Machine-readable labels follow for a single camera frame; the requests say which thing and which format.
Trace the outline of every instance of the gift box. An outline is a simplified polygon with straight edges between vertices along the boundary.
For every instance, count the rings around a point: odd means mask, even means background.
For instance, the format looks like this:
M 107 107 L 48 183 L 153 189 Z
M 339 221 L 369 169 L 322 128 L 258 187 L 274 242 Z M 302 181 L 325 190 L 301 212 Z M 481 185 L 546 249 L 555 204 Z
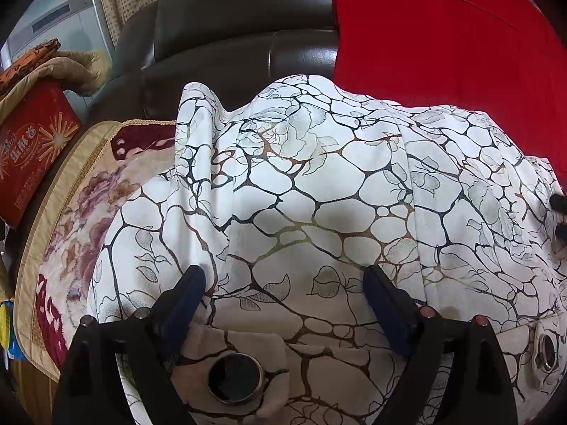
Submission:
M 0 217 L 16 228 L 80 121 L 60 84 L 40 79 L 0 124 Z

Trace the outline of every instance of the metal grommet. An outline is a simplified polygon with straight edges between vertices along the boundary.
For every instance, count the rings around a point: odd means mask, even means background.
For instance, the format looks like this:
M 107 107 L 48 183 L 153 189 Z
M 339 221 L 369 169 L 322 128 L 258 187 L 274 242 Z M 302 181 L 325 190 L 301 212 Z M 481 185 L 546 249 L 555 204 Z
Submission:
M 146 306 L 141 306 L 134 312 L 134 318 L 136 319 L 144 319 L 150 315 L 151 309 Z
M 437 312 L 434 308 L 425 305 L 420 308 L 420 314 L 425 318 L 433 318 L 437 314 Z
M 555 364 L 557 362 L 554 341 L 549 335 L 542 334 L 539 336 L 538 348 L 538 357 L 536 359 L 537 365 L 546 374 L 549 374 L 555 369 Z
M 262 388 L 264 370 L 246 353 L 229 353 L 211 366 L 208 384 L 209 392 L 220 402 L 242 404 Z
M 95 321 L 95 317 L 89 314 L 82 316 L 79 320 L 79 324 L 85 328 Z

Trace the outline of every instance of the sofa cushion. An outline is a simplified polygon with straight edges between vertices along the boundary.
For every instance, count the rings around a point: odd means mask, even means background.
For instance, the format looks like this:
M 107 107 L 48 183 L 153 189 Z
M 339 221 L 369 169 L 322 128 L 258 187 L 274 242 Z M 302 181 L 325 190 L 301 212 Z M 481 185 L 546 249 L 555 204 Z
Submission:
M 155 60 L 236 36 L 334 26 L 332 0 L 159 0 Z
M 337 44 L 338 34 L 333 30 L 283 30 L 181 52 L 142 73 L 146 117 L 175 119 L 183 87 L 191 81 L 206 84 L 226 110 L 234 110 L 287 75 L 305 73 L 331 79 Z

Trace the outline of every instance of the floral pattern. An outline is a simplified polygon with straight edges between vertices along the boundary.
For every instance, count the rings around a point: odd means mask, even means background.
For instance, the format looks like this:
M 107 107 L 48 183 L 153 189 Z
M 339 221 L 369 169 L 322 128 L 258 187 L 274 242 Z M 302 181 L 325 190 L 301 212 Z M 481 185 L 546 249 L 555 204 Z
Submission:
M 96 259 L 112 219 L 142 183 L 172 164 L 174 129 L 171 124 L 123 127 L 60 215 L 39 267 L 36 289 L 38 323 L 46 350 L 58 367 L 86 313 Z M 129 135 L 135 145 L 130 145 Z
M 523 423 L 565 372 L 567 250 L 548 204 L 560 191 L 549 163 L 524 156 L 482 112 L 407 108 L 293 76 L 228 113 L 206 86 L 191 83 L 175 165 L 114 217 L 89 310 L 101 322 L 127 318 L 200 265 L 208 290 L 196 327 L 278 337 L 289 383 L 270 416 L 260 405 L 241 414 L 206 409 L 193 399 L 199 386 L 187 366 L 254 344 L 192 330 L 185 347 L 200 352 L 183 354 L 173 378 L 195 417 L 372 423 L 405 365 L 361 292 L 361 267 L 379 264 L 445 317 L 490 319 Z M 543 333 L 557 355 L 551 373 L 537 361 L 534 339 Z M 421 423 L 433 422 L 450 365 L 443 360 Z M 127 365 L 120 367 L 135 418 L 147 423 Z

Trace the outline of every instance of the red cloth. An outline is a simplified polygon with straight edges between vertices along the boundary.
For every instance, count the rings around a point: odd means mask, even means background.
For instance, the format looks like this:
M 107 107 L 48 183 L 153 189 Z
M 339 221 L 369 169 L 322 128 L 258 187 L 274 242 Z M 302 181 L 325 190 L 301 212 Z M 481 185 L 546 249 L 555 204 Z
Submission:
M 528 0 L 335 0 L 335 82 L 404 106 L 483 110 L 567 185 L 567 53 Z

